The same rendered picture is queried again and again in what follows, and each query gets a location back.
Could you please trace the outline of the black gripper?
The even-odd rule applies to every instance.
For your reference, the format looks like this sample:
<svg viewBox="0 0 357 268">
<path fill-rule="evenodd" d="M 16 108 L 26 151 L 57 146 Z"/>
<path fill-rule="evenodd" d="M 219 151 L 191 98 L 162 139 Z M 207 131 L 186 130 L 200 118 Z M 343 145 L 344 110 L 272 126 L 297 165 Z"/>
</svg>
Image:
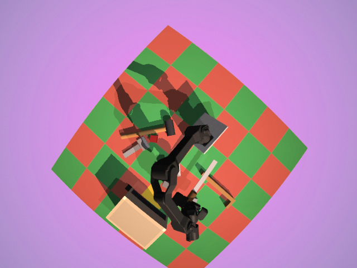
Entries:
<svg viewBox="0 0 357 268">
<path fill-rule="evenodd" d="M 205 218 L 205 216 L 208 214 L 208 210 L 204 207 L 201 208 L 201 205 L 195 203 L 194 201 L 190 202 L 188 200 L 189 198 L 186 196 L 183 196 L 181 193 L 176 192 L 175 195 L 172 197 L 172 200 L 175 202 L 175 204 L 181 208 L 183 208 L 184 212 L 183 215 L 185 213 L 185 211 L 189 208 L 193 208 L 197 211 L 198 213 L 198 219 L 199 220 L 203 220 Z M 201 208 L 201 210 L 200 210 Z M 200 211 L 199 211 L 200 210 Z"/>
</svg>

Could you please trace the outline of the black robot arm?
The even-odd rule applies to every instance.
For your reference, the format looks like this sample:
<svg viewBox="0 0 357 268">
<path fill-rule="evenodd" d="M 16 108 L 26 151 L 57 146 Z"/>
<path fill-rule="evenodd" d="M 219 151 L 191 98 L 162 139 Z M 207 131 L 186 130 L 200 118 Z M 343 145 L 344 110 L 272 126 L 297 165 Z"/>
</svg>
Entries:
<svg viewBox="0 0 357 268">
<path fill-rule="evenodd" d="M 172 192 L 177 185 L 177 175 L 179 164 L 186 156 L 193 144 L 201 144 L 204 147 L 214 138 L 209 131 L 208 125 L 188 126 L 185 130 L 185 137 L 178 143 L 172 152 L 165 158 L 158 160 L 151 167 L 151 185 L 153 188 L 153 200 L 163 209 L 171 220 L 174 230 L 186 234 L 186 241 L 199 239 L 199 225 L 197 211 L 189 208 L 183 215 L 172 200 Z M 159 184 L 159 180 L 169 181 L 165 192 Z"/>
</svg>

